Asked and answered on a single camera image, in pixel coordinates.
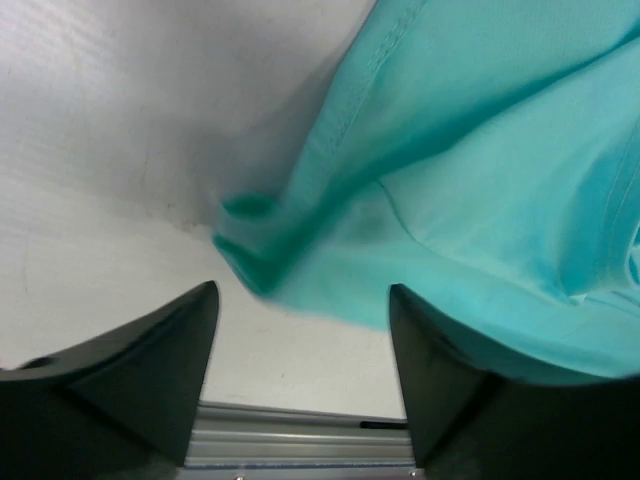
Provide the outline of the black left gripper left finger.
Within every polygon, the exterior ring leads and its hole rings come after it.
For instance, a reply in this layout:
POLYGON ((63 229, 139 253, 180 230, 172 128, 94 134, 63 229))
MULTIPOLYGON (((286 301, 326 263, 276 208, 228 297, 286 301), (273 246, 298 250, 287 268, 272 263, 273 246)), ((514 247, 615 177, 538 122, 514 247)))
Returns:
POLYGON ((204 282, 104 334, 1 372, 4 479, 174 479, 214 343, 204 282))

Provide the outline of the teal t shirt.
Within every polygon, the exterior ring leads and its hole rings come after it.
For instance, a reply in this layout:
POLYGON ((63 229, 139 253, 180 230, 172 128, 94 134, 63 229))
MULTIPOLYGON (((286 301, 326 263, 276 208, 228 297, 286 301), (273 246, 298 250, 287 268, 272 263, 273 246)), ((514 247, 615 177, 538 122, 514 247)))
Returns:
POLYGON ((214 244, 254 294, 374 328, 402 284, 482 367, 639 371, 639 5, 380 1, 276 199, 214 244))

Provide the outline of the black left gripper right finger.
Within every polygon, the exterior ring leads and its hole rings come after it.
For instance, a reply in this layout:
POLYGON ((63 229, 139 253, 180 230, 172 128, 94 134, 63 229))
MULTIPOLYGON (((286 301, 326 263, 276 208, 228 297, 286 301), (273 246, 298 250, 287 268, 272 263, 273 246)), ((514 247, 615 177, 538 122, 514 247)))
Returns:
POLYGON ((429 479, 635 479, 639 379, 539 361, 407 287, 389 323, 416 466, 429 479))

